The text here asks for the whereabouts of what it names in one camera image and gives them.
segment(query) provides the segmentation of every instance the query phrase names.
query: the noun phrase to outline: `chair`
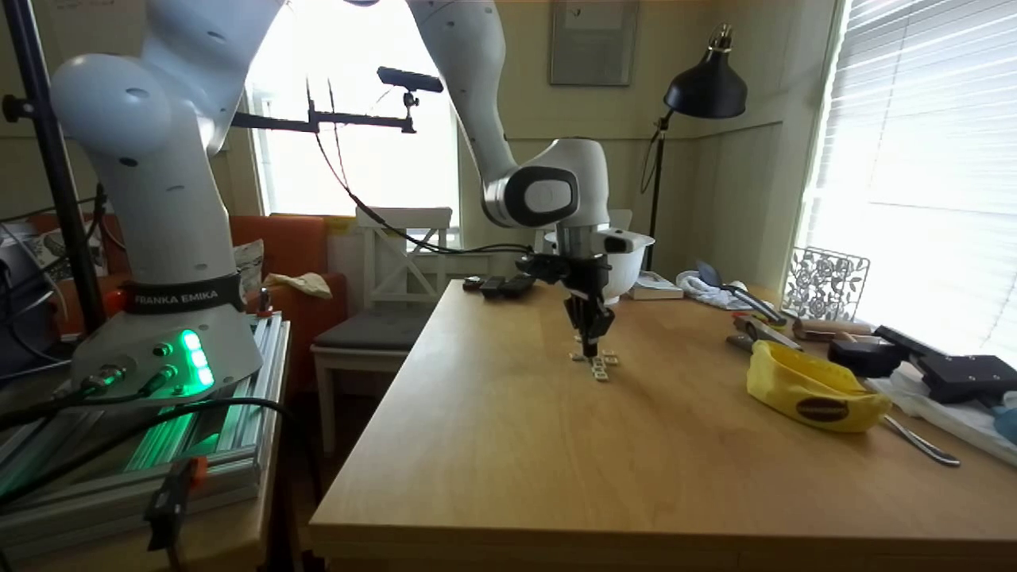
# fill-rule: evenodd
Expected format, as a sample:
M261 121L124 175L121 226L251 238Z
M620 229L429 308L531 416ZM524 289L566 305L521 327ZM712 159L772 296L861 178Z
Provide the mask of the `chair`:
M375 210L391 229L426 245L445 248L451 210ZM381 397L388 381L356 385L340 372L394 375L416 343L426 318L445 289L445 254L435 254L404 235L385 229L365 210L356 213L356 238L362 242L359 299L337 327L315 337L315 378L321 407L321 448L337 445L337 394Z

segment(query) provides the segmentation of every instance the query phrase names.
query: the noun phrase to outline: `window blind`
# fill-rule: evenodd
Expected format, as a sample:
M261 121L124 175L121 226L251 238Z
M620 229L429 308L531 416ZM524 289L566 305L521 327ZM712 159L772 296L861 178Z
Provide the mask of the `window blind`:
M871 257L858 318L1017 365L1017 0L855 0L798 245Z
M264 38L251 76L254 114L308 118L318 111L404 118L404 89L385 86L378 67L439 76L407 3L353 6L343 0L289 0ZM321 124L318 140L292 130L254 130L257 178L267 213L337 213L369 207L458 207L458 121L445 92L420 92L416 133L397 127Z

